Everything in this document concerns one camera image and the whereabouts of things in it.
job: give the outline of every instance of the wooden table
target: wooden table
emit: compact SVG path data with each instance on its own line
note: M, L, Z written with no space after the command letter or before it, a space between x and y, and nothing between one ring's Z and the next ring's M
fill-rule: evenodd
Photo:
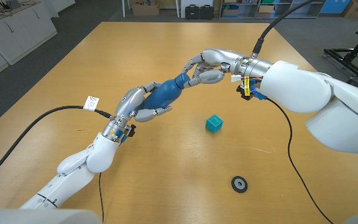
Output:
M176 77L207 48L250 54L268 24L115 23L95 28L0 118L0 158L45 111L100 97L110 113L127 90ZM275 30L260 58L313 67ZM243 100L238 83L183 91L173 110L138 126L102 175L106 223L326 223L288 160L288 124L268 101ZM224 120L205 129L213 114ZM305 128L312 114L288 112L291 154L314 199L335 223L358 214L358 155L324 147ZM19 208L56 174L59 163L83 150L107 119L65 110L41 120L0 168L0 208ZM244 194L234 176L249 184ZM101 214L98 178L62 208Z

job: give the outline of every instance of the gray carpet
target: gray carpet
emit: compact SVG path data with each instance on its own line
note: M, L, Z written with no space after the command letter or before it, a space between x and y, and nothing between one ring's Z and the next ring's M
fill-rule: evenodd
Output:
M122 17L119 0L76 0L76 4L52 19L58 34L15 65L0 73L0 117L66 54L102 21L125 22L272 22L270 19L217 19L188 21L176 17L176 10L162 9L158 17L134 17L127 10ZM358 19L322 17L285 19L276 30L320 72L340 80L351 74L331 58L323 57L324 48L351 48L358 43Z

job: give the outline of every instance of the sticker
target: sticker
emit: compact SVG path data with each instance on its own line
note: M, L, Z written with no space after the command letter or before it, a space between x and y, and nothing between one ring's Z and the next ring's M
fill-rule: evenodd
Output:
M99 98L88 96L88 98L85 101L84 110L90 110L94 111L96 109L96 106L98 105Z
M244 95L249 96L249 77L244 77Z

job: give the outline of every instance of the teal cube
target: teal cube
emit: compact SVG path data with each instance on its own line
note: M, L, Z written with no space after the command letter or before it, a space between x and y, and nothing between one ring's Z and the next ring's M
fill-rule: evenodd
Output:
M222 128L222 124L223 124L223 120L214 114L212 117L206 120L205 127L213 134L215 134L217 131L219 131Z

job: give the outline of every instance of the black cable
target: black cable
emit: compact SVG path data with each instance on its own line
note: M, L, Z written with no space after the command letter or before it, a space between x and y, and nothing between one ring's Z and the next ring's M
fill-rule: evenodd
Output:
M313 197L311 196L310 192L309 192L309 189L308 187L306 186L305 184L305 181L303 180L301 174L298 172L298 170L296 169L294 163L292 162L292 159L291 159L291 154L290 154L290 145L291 145L291 140L292 140L292 125L291 125L291 121L290 119L288 118L287 114L284 112L284 110L281 108L281 106L279 106L276 102L274 102L273 100L269 99L269 98L266 98L266 100L269 100L270 102L272 102L274 105L276 105L281 112L283 112L285 118L287 119L288 121L288 125L290 126L290 140L288 141L288 158L290 159L290 162L293 166L293 168L295 169L295 172L298 174L299 178L301 179L302 183L303 183L303 186L305 186L305 189L306 191L308 192L309 196L310 196L310 199L313 201L314 205L316 206L316 208L319 210L319 212L323 215L323 217L325 219L327 219L327 221L329 221L331 224L333 224L333 222L323 213L323 211L321 211L321 209L318 207L317 203L315 202L315 200L313 199Z
M277 19L275 19L266 29L265 31L262 33L262 35L259 37L258 41L256 42L255 44L255 47L254 47L254 50L252 51L252 53L255 53L255 54L259 54L261 48L262 48L262 44L265 40L265 36L267 35L267 33L276 25L278 24L278 22L280 22L282 19L284 19L287 15L293 13L295 10L311 3L311 2L314 2L314 1L317 1L317 0L307 0L295 7L292 7L290 9L288 9L287 11L285 11L281 16L279 16Z
M104 223L104 210L103 210L103 200L102 200L102 189L100 187L100 178L102 177L102 173L99 173L99 194L100 194L100 204L102 207L102 223Z
M16 141L13 143L13 145L9 148L9 150L5 153L5 155L2 157L2 159L0 160L0 166L2 165L2 163L6 160L6 158L11 154L11 152L13 151L13 149L18 145L18 143L22 140L22 138L30 131L30 129L37 124L38 121L40 121L42 118L46 117L46 115L51 114L53 112L56 111L60 111L60 110L64 110L64 109L83 109L83 106L61 106L55 109L52 109L48 112L45 112L43 115L39 116L37 119L35 119L35 121L33 121L24 131L23 133L16 139ZM95 112L97 112L98 114L104 116L105 118L110 118L110 114L104 111L100 111L100 110L96 110Z

